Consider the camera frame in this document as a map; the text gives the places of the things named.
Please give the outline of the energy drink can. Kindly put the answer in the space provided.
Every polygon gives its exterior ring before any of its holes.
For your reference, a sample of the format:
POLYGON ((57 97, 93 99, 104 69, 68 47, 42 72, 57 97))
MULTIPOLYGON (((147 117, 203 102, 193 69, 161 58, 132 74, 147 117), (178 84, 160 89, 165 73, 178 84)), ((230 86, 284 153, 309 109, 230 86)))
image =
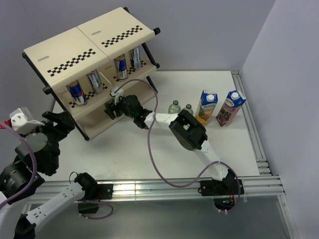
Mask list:
POLYGON ((87 98, 78 80, 68 84, 66 88, 70 93, 75 105, 84 106, 87 104, 87 98))
POLYGON ((134 69, 138 70, 142 67, 140 49, 138 46, 129 51, 129 57, 130 57, 131 66, 134 69))
POLYGON ((103 83, 99 77, 97 70, 94 70, 86 75, 92 90, 95 94, 99 94, 103 91, 103 83))
POLYGON ((128 78, 127 64, 125 55, 122 54, 119 57, 114 59, 117 78, 119 80, 125 80, 128 78))

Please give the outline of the glass bottle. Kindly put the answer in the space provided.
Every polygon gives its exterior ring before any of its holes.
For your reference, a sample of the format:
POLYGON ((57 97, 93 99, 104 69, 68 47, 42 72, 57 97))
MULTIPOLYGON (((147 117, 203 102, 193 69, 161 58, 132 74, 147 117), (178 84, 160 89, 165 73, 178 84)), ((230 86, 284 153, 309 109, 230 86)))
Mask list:
POLYGON ((183 108, 183 110, 186 110, 186 111, 188 111, 191 115, 194 115, 193 109, 192 109, 192 105, 191 105, 191 104, 187 104, 187 105, 183 108))
POLYGON ((178 100, 174 100, 172 102, 172 104, 169 106, 168 108, 168 113, 169 114, 177 114, 181 111, 181 107, 179 105, 179 102, 178 100))

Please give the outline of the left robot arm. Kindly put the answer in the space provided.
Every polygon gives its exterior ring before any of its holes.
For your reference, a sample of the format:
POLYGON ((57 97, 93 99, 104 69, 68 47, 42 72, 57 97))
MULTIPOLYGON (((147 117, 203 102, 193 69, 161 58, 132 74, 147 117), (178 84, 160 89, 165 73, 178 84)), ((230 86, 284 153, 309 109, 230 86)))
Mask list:
POLYGON ((68 205, 90 200, 97 195, 97 181, 88 173, 79 173, 74 182, 43 206, 23 214, 30 197, 44 179, 56 173, 60 154, 59 142, 75 126, 71 115, 64 111, 42 115, 47 121, 34 120, 26 108, 17 109, 0 126, 9 130, 21 144, 16 158, 0 174, 0 237, 2 239, 33 239, 40 227, 68 205))

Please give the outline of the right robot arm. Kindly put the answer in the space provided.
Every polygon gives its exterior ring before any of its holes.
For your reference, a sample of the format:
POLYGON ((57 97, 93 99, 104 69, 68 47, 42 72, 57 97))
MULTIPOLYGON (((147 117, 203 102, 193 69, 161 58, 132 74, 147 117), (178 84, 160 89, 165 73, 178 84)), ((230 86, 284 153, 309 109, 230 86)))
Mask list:
POLYGON ((148 131, 147 144, 152 165, 158 176, 168 185, 175 188, 188 187, 195 183, 206 170, 210 171, 211 178, 216 184, 216 190, 221 194, 227 194, 233 188, 233 182, 238 181, 234 170, 220 161, 212 149, 206 134, 206 128, 190 112, 182 110, 177 114, 160 114, 155 110, 144 109, 137 96, 129 95, 114 97, 105 103, 105 113, 112 120, 120 116, 132 118, 138 128, 148 131), (169 182, 162 176, 153 159, 150 142, 152 128, 171 131, 184 149, 194 152, 208 165, 190 183, 176 185, 169 182))

